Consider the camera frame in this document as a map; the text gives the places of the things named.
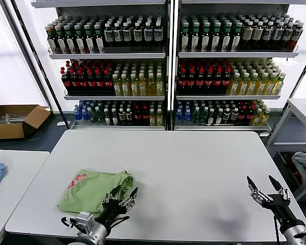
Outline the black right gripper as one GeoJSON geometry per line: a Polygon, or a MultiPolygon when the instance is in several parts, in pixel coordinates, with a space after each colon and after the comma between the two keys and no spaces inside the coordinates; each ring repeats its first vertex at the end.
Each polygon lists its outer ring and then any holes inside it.
{"type": "Polygon", "coordinates": [[[263,207],[269,209],[274,214],[275,218],[280,224],[280,231],[285,232],[289,228],[302,225],[304,222],[297,219],[289,208],[291,199],[288,195],[288,190],[284,188],[281,183],[273,176],[268,176],[272,186],[277,191],[277,194],[266,195],[261,192],[253,180],[247,176],[248,188],[251,193],[250,196],[258,203],[263,204],[263,207]]]}

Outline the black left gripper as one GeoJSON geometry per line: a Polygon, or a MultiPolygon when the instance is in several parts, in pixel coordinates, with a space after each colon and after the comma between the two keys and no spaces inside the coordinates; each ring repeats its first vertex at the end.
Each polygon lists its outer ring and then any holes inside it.
{"type": "Polygon", "coordinates": [[[130,217],[126,215],[127,210],[130,210],[135,205],[138,187],[136,187],[128,198],[122,201],[121,186],[114,187],[103,202],[103,211],[94,220],[102,224],[106,229],[112,229],[130,217]]]}

